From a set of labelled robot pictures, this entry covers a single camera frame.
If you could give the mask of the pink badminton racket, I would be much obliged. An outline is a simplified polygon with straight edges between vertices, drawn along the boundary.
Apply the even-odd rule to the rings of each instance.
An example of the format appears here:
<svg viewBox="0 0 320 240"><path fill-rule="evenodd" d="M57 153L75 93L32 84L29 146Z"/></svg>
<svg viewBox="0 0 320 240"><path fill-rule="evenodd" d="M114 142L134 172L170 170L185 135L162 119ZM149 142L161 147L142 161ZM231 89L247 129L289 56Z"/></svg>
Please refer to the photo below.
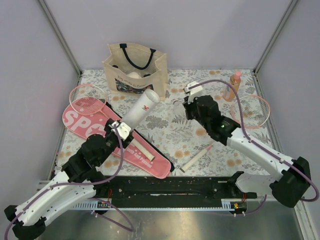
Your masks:
<svg viewBox="0 0 320 240"><path fill-rule="evenodd" d="M75 87L69 94L69 103L80 115L90 116L101 113L111 119L103 112L107 103L107 94L96 85L81 84Z"/></svg>
<svg viewBox="0 0 320 240"><path fill-rule="evenodd" d="M270 105L257 95L246 95L229 106L231 117L224 116L218 103L209 95L196 97L199 117L197 122L216 142L227 144L236 128L260 128L269 119Z"/></svg>

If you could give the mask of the pink racket cover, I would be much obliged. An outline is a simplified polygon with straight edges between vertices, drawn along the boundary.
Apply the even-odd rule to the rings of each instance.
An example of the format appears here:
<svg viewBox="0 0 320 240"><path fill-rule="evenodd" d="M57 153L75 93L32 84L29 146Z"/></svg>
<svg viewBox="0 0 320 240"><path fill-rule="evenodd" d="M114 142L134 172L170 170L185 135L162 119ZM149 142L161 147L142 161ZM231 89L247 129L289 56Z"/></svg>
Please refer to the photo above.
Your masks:
<svg viewBox="0 0 320 240"><path fill-rule="evenodd" d="M98 112L92 115L81 115L69 105L62 114L62 121L67 129L84 140L92 134L105 136L106 131L104 128L108 119L119 120L122 117L117 114L108 103L102 111L103 113ZM132 135L136 141L154 156L154 159L149 160L134 143L130 143L124 151L124 160L158 179L168 177L175 169L173 163L139 132L135 130Z"/></svg>

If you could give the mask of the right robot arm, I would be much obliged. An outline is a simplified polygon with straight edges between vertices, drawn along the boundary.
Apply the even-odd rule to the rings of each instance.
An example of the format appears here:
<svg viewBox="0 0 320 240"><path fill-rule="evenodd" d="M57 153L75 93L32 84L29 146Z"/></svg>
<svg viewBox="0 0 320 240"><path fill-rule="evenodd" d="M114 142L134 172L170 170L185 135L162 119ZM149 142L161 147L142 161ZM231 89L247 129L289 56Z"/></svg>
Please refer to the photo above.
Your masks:
<svg viewBox="0 0 320 240"><path fill-rule="evenodd" d="M183 107L188 120L196 120L216 142L228 146L260 165L266 175L236 172L228 184L228 194L239 198L244 193L272 195L282 205L293 208L310 187L309 162L294 159L263 144L252 136L246 136L240 124L223 116L210 95L184 98Z"/></svg>

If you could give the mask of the white shuttlecock tube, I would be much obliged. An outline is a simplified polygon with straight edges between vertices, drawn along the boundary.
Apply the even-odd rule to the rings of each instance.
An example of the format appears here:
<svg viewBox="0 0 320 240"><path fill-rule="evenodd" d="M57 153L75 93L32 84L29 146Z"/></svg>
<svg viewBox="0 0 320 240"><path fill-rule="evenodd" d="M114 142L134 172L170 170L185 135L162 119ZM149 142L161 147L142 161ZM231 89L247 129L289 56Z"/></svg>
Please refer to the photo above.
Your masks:
<svg viewBox="0 0 320 240"><path fill-rule="evenodd" d="M125 123L131 130L135 129L160 101L161 99L155 91L146 89L120 122Z"/></svg>

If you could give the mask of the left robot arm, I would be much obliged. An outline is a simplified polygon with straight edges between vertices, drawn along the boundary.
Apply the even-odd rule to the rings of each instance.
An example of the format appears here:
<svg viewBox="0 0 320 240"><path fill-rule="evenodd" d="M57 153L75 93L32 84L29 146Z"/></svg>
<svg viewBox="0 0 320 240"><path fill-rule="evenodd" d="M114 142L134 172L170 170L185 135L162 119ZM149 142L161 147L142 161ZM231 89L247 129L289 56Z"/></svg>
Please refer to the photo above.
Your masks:
<svg viewBox="0 0 320 240"><path fill-rule="evenodd" d="M106 135L90 135L69 158L55 177L33 197L20 205L10 205L4 213L10 221L5 230L7 239L12 230L19 240L35 240L58 216L83 200L102 198L109 191L108 182L117 173L105 177L97 170L116 150L124 157L125 148L134 139L132 129L122 121L108 120Z"/></svg>

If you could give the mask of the shuttlecock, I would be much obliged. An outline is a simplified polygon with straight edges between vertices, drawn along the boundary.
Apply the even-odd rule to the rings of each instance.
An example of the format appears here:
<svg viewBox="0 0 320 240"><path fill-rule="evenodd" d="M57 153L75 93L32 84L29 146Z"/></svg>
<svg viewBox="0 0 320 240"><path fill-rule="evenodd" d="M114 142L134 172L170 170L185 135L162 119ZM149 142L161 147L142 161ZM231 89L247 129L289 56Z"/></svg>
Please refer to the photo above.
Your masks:
<svg viewBox="0 0 320 240"><path fill-rule="evenodd" d="M181 101L176 100L173 102L173 113L177 116L183 116L185 114L185 108Z"/></svg>

